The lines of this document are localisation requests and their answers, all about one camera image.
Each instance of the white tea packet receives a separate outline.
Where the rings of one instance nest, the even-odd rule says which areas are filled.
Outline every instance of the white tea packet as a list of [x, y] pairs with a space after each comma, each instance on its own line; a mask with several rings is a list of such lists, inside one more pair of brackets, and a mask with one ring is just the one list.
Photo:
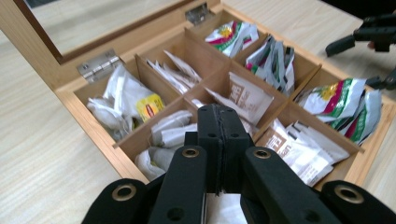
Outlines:
[[171, 76], [166, 70], [164, 70], [158, 62], [152, 63], [151, 61], [147, 60], [148, 65], [152, 67], [158, 74], [160, 74], [163, 78], [165, 78], [175, 89], [177, 89], [181, 94], [186, 93], [189, 88], [185, 86], [183, 83], [175, 79]]
[[257, 146], [268, 147], [283, 158], [291, 149], [292, 139], [279, 119], [275, 119], [271, 126], [259, 139]]
[[347, 78], [335, 84], [303, 91], [296, 102], [324, 122], [354, 115], [364, 91], [365, 79]]
[[123, 65], [118, 65], [111, 75], [102, 98], [89, 99], [87, 107], [112, 137], [120, 140], [137, 123], [146, 121], [164, 108], [159, 95], [149, 90], [133, 77]]
[[240, 49], [259, 39], [256, 25], [243, 21], [230, 21], [214, 30], [205, 42], [232, 58]]
[[257, 77], [282, 93], [290, 96], [294, 91], [294, 49], [268, 36], [264, 44], [247, 57], [245, 67]]
[[291, 170], [311, 187], [332, 170], [332, 162], [335, 162], [333, 154], [324, 150], [316, 137], [303, 133], [294, 124], [285, 128], [278, 119], [259, 139], [257, 146], [276, 151]]
[[147, 150], [151, 163], [167, 172], [177, 148], [149, 147]]
[[160, 175], [165, 174], [165, 170], [151, 163], [148, 150], [144, 150], [139, 155], [137, 155], [134, 158], [134, 164], [149, 181], [152, 181]]
[[161, 131], [161, 135], [163, 136], [162, 147], [183, 146], [186, 132], [197, 132], [197, 124], [193, 123], [184, 127]]
[[300, 173], [299, 177], [309, 186], [315, 186], [318, 181], [332, 171], [332, 166], [320, 156], [316, 156]]
[[168, 117], [161, 119], [151, 127], [152, 143], [159, 146], [163, 143], [162, 131], [167, 129], [184, 127], [190, 123], [192, 113], [188, 110], [179, 110]]
[[239, 117], [241, 117], [241, 118], [243, 118], [245, 120], [248, 120], [248, 121], [253, 120], [253, 115], [250, 115], [246, 110], [240, 108], [233, 101], [223, 97], [222, 95], [216, 93], [215, 91], [212, 91], [212, 90], [210, 90], [208, 88], [205, 88], [205, 89], [210, 95], [212, 95], [215, 98], [215, 100], [219, 104], [225, 105], [225, 106], [228, 106], [228, 107], [234, 109]]
[[189, 76], [195, 83], [200, 82], [202, 79], [201, 77], [194, 71], [191, 66], [185, 63], [183, 60], [179, 59], [177, 56], [169, 53], [168, 51], [164, 50], [166, 55], [172, 60], [172, 62], [180, 69], [181, 72]]
[[200, 100], [198, 99], [192, 99], [191, 102], [197, 107], [197, 108], [201, 108], [202, 106], [204, 106], [205, 104], [202, 103]]
[[309, 136], [324, 151], [326, 151], [326, 153], [332, 158], [332, 161], [329, 161], [330, 164], [334, 164], [349, 157], [349, 153], [347, 151], [335, 144], [334, 141], [330, 140], [323, 133], [302, 124], [300, 121], [295, 122], [293, 126], [301, 133], [305, 133], [306, 136]]
[[369, 91], [364, 96], [364, 108], [347, 128], [345, 137], [360, 145], [375, 131], [381, 119], [382, 97], [379, 90]]
[[251, 119], [248, 122], [253, 125], [257, 125], [274, 100], [273, 96], [232, 72], [230, 72], [230, 90], [229, 99], [249, 113]]
[[168, 66], [168, 64], [163, 63], [163, 70], [168, 73], [170, 76], [174, 77], [177, 81], [179, 81], [182, 85], [191, 89], [195, 86], [196, 82], [192, 80], [190, 77], [187, 77], [184, 73], [173, 70]]

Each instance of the black object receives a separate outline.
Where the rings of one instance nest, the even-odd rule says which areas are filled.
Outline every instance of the black object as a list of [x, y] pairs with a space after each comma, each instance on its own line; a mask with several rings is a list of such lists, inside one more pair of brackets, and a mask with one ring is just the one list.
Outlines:
[[198, 110], [198, 133], [186, 134], [165, 175], [146, 186], [110, 184], [83, 223], [204, 223], [205, 194], [221, 190], [241, 193], [248, 223], [396, 223], [355, 185], [333, 181], [322, 192], [306, 186], [273, 150], [254, 147], [236, 112], [221, 105]]
[[[387, 14], [364, 19], [361, 27], [344, 38], [332, 42], [326, 47], [328, 57], [355, 47], [355, 41], [371, 41], [375, 51], [389, 52], [389, 45], [396, 43], [396, 15]], [[373, 77], [367, 80], [367, 85], [374, 89], [396, 89], [396, 69], [385, 80]]]

